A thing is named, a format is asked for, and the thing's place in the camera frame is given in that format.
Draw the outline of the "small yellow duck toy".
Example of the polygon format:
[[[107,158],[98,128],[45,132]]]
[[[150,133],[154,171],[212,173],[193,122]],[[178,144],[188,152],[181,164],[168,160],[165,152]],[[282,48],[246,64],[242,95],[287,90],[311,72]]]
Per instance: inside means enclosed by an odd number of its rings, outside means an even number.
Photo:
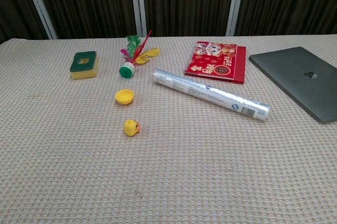
[[[132,137],[140,132],[140,125],[134,119],[128,119],[124,122],[124,132]]]

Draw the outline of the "yellow plastic half shell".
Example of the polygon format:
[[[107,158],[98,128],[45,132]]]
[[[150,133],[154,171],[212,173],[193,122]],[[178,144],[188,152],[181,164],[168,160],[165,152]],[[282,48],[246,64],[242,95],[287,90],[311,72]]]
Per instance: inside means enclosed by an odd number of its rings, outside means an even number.
[[[134,91],[131,89],[121,89],[116,92],[115,99],[119,104],[128,105],[134,99]]]

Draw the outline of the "clear plastic wrap roll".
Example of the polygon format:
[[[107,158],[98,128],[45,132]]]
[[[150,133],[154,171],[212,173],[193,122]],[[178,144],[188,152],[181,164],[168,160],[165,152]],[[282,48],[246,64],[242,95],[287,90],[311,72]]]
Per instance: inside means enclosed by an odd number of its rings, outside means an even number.
[[[163,70],[156,69],[153,72],[153,80],[163,86],[261,121],[266,120],[270,112],[270,106],[267,104],[243,98]]]

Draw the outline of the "colourful feather shuttlecock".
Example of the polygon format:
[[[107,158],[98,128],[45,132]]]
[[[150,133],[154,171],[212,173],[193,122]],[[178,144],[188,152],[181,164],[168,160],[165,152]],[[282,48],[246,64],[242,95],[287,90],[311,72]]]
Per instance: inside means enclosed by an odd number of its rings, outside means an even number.
[[[143,51],[148,38],[152,31],[149,31],[147,37],[141,41],[137,35],[127,36],[128,45],[126,48],[122,48],[120,52],[123,54],[125,63],[120,67],[119,74],[127,79],[133,77],[135,73],[136,65],[146,64],[150,59],[156,57],[160,53],[159,48],[151,48],[147,51]]]

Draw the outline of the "red spiral desk calendar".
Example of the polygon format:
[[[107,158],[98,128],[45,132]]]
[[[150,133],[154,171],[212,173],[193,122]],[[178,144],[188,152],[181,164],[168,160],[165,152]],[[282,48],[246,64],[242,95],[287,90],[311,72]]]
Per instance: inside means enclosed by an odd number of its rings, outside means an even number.
[[[184,74],[243,84],[246,47],[198,41]]]

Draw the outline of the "beige woven tablecloth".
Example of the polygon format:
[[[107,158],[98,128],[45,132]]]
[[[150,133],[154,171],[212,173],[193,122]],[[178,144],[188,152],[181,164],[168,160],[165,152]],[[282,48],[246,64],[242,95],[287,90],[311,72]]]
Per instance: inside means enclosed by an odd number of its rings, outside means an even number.
[[[203,83],[270,105],[265,121],[153,82],[156,68],[182,75],[195,43],[151,37],[161,53],[131,79],[118,73],[123,38],[0,44],[0,224],[337,224],[337,122],[317,122],[250,62],[243,85]],[[73,80],[87,51],[97,75]]]

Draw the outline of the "green and yellow sponge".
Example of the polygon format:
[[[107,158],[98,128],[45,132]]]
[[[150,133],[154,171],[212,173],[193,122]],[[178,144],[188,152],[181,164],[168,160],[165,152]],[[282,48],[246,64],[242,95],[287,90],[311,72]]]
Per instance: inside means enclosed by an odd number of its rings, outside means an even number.
[[[96,77],[98,63],[99,58],[96,51],[75,53],[70,67],[71,78],[79,80]]]

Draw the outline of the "grey closed laptop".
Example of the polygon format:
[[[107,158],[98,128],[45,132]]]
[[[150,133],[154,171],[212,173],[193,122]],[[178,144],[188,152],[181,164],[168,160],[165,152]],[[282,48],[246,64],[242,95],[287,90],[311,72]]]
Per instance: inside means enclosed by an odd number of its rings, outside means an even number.
[[[337,121],[337,68],[303,47],[251,55],[263,74],[320,123]]]

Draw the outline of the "white metal frame post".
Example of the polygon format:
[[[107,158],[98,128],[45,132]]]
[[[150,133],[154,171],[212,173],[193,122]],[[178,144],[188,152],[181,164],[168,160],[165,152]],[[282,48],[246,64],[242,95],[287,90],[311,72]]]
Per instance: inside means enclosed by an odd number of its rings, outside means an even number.
[[[132,1],[137,35],[139,37],[145,37],[147,35],[147,26],[144,0]]]
[[[58,35],[56,32],[56,29],[52,23],[51,17],[49,15],[49,12],[46,8],[44,0],[32,0],[34,3],[34,6],[36,8],[36,11],[39,15],[39,18],[42,22],[42,25],[44,27],[44,30],[47,34],[47,37],[49,39],[58,39]]]
[[[226,36],[235,35],[240,6],[241,0],[231,0],[229,15],[227,19]]]

